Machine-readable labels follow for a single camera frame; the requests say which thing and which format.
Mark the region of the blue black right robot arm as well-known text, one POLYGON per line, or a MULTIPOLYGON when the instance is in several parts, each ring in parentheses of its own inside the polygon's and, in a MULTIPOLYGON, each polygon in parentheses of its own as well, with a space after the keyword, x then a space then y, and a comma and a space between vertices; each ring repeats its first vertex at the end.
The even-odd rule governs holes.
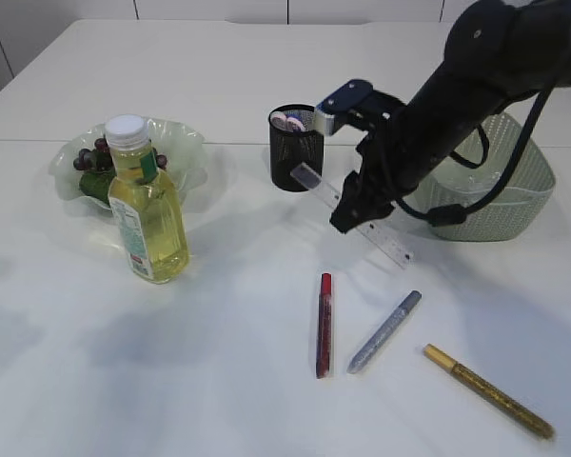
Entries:
POLYGON ((496 186, 478 203, 431 209, 434 227, 462 223, 503 190, 522 158, 553 89, 571 88, 571 1, 534 1, 514 7, 478 1, 448 34, 442 63, 408 102, 353 79, 315 109, 324 136, 343 126, 364 132, 361 167, 344 181, 330 222, 340 232, 387 217, 482 122, 525 99, 534 102, 496 186))

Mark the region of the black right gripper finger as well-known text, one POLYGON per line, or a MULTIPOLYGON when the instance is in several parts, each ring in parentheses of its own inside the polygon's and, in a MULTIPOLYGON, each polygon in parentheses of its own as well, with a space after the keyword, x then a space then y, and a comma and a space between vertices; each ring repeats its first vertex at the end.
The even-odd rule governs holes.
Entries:
POLYGON ((342 194, 332 211, 329 223, 340 233, 348 233, 358 226, 383 220, 394 206, 372 182, 356 171, 351 171, 343 182, 342 194))

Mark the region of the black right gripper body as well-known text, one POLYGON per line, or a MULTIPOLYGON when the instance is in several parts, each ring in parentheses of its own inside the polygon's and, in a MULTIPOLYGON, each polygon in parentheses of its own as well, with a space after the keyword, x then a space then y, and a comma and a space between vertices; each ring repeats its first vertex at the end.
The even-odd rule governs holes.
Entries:
POLYGON ((363 102, 374 129, 357 147, 358 173, 394 203, 414 191, 462 141, 462 111, 439 97, 422 94, 406 104, 373 92, 363 102))

